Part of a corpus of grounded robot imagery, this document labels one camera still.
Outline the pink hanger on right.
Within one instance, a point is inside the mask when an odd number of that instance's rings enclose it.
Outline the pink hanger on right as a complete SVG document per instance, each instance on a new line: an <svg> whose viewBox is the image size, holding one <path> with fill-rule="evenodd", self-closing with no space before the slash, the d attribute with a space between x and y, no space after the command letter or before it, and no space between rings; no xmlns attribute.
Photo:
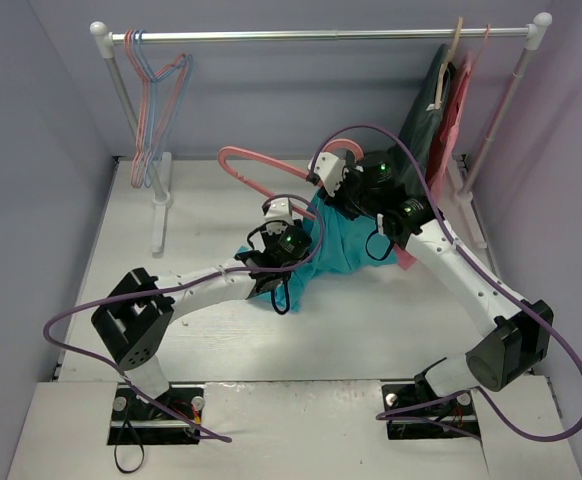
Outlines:
<svg viewBox="0 0 582 480"><path fill-rule="evenodd" d="M477 66L477 63L479 62L479 60L480 60L480 58L482 56L482 53L483 53L483 51L484 51L484 49L485 49L485 47L486 47L486 45L488 43L489 36L490 36L490 32L491 32L491 24L490 23L487 23L485 25L485 31L484 31L484 35L482 37L482 43L480 44L480 48L477 51L477 53L476 53L476 55L474 57L474 60L473 60L473 67L474 68Z"/></svg>

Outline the pink t shirt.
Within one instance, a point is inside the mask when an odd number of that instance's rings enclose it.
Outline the pink t shirt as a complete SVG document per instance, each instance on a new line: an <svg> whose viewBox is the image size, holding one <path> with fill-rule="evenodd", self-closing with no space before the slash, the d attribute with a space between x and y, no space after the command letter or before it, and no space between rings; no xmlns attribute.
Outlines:
<svg viewBox="0 0 582 480"><path fill-rule="evenodd" d="M461 117L472 74L472 55L465 54L461 64L454 67L455 74L451 80L442 122L430 147L426 173L422 173L436 203L440 202L447 165L459 135Z"/></svg>

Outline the blue plastic hanger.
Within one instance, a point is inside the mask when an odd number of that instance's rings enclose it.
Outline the blue plastic hanger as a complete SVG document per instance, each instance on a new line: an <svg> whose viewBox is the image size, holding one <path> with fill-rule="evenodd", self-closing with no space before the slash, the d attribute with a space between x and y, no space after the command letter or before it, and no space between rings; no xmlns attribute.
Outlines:
<svg viewBox="0 0 582 480"><path fill-rule="evenodd" d="M134 188L149 188L155 183L150 178L151 170L158 166L166 151L193 72L193 56L186 53L179 54L159 70L153 69L142 49L145 33L145 30L133 30L130 34L130 52L142 85L131 174ZM160 84L170 77L174 77L174 83L160 107Z"/></svg>

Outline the teal t shirt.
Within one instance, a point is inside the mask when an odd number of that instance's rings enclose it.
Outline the teal t shirt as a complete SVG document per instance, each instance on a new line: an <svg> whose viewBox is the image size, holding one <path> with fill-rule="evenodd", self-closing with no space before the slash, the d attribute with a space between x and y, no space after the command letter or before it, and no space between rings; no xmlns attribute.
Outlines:
<svg viewBox="0 0 582 480"><path fill-rule="evenodd" d="M348 220L327 206L318 194L311 204L320 213L326 232L318 253L310 262L290 273L287 287L279 286L274 292L258 295L257 300L270 301L276 313L300 310L300 301L307 285L323 274L352 274L365 267L398 265L396 253L389 241L375 231L376 224L367 217Z"/></svg>

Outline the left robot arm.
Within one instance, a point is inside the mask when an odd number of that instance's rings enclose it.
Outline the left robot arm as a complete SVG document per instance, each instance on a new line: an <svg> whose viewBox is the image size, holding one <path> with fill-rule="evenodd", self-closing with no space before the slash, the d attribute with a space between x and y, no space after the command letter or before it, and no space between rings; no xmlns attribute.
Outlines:
<svg viewBox="0 0 582 480"><path fill-rule="evenodd" d="M187 275L152 276L129 271L110 295L140 293L137 299L98 307L91 323L126 379L151 399L170 389L157 351L168 327L190 313L227 301L269 296L288 289L289 268L309 256L311 237L296 220L268 221L259 233L264 248L250 247L223 264Z"/></svg>

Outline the white metal clothes rack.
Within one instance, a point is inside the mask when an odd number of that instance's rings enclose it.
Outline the white metal clothes rack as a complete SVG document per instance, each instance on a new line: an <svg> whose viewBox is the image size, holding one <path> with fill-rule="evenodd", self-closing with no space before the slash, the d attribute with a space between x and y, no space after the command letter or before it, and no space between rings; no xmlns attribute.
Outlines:
<svg viewBox="0 0 582 480"><path fill-rule="evenodd" d="M520 37L525 39L520 58L513 70L512 76L504 93L501 95L490 121L487 131L481 140L475 161L468 169L464 179L461 179L459 167L449 167L452 186L456 187L456 203L458 211L463 215L470 232L473 245L479 249L488 249L482 226L472 201L472 186L484 160L495 140L502 120L509 109L511 101L518 89L521 79L528 67L533 53L537 51L542 40L553 22L552 15L541 12L535 16L532 23L519 28L462 28L462 21L458 19L454 29L415 29L415 30L287 30L287 31L235 31L235 32L175 32L175 33L148 33L143 34L146 44L179 44L179 43L209 43L209 42L257 42L257 41L362 41L362 40L405 40L405 39L453 39L452 45L460 38ZM127 118L131 133L135 139L137 135L137 115L128 95L122 74L115 58L115 46L123 45L124 35L111 33L101 21L92 22L90 33L97 45L100 56L105 62L110 78L114 85ZM150 170L151 187L154 190L154 218L151 230L150 251L160 256L164 251L165 233L167 228L167 213L172 204L169 188L172 173L172 158L166 153L163 164Z"/></svg>

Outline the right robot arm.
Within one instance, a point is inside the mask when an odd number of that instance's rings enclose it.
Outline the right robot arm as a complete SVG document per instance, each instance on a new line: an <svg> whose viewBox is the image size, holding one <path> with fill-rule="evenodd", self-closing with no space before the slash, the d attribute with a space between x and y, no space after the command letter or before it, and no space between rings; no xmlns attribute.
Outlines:
<svg viewBox="0 0 582 480"><path fill-rule="evenodd" d="M416 379L419 388L437 397L477 386L498 392L545 358L550 335L536 320L551 323L551 308L542 300L529 303L485 270L426 196L406 192L388 155L353 162L323 152L315 172L326 205L349 220L370 219L374 233L426 266L482 338L468 352L428 367Z"/></svg>

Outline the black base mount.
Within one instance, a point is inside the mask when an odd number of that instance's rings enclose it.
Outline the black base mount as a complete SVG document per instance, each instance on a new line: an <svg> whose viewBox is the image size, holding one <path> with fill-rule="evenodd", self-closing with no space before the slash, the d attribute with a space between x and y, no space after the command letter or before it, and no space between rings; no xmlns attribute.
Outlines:
<svg viewBox="0 0 582 480"><path fill-rule="evenodd" d="M189 420L200 423L204 408L204 387L173 384L157 401ZM140 399L128 386L119 384L113 399L107 438L109 446L197 445L201 433Z"/></svg>
<svg viewBox="0 0 582 480"><path fill-rule="evenodd" d="M481 439L473 398L468 392L438 400L418 380L382 383L381 394L390 441Z"/></svg>

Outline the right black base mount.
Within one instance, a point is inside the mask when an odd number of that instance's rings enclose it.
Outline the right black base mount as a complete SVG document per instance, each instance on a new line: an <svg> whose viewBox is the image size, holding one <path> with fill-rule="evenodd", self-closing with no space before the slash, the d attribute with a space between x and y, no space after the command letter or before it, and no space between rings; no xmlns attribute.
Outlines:
<svg viewBox="0 0 582 480"><path fill-rule="evenodd" d="M418 380L382 383L381 394L390 441L481 439L473 398L468 392L438 400Z"/></svg>

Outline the wooden hanger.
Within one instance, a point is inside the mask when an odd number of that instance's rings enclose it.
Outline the wooden hanger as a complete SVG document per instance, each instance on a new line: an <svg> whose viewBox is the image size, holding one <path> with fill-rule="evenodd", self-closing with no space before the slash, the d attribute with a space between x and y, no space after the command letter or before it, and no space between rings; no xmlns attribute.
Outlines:
<svg viewBox="0 0 582 480"><path fill-rule="evenodd" d="M454 29L452 42L447 50L447 53L446 53L441 65L440 65L440 68L438 71L435 94L434 94L433 102L431 104L429 104L427 107L428 111L440 110L442 107L442 94L443 94L445 72L447 71L449 63L453 60L453 58L455 56L457 46L458 46L458 43L459 43L459 40L461 37L463 25L464 25L464 18L459 17L457 20L456 27Z"/></svg>

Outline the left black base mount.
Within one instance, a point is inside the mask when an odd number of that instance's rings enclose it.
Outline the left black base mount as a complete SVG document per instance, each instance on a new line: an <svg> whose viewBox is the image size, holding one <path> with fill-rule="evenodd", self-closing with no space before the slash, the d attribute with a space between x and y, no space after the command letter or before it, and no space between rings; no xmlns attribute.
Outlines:
<svg viewBox="0 0 582 480"><path fill-rule="evenodd" d="M189 420L200 423L204 408L204 387L173 384L157 401ZM119 384L113 399L107 438L109 446L197 445L201 433L140 399L128 386Z"/></svg>

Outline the dark green t shirt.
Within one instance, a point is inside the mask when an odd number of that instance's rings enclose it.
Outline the dark green t shirt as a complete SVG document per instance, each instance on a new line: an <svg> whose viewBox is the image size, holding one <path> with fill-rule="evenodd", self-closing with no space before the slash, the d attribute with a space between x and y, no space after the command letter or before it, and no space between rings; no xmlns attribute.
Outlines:
<svg viewBox="0 0 582 480"><path fill-rule="evenodd" d="M436 109L435 98L438 91L440 67L443 65L448 51L448 45L439 46L398 134L398 138L409 149L423 174L426 173L430 147L442 122L451 80L455 74L453 65L446 68L443 76L440 107ZM424 190L416 169L403 150L398 145L394 145L388 149L387 153L396 164L398 182L404 186L406 193L410 196L423 195Z"/></svg>

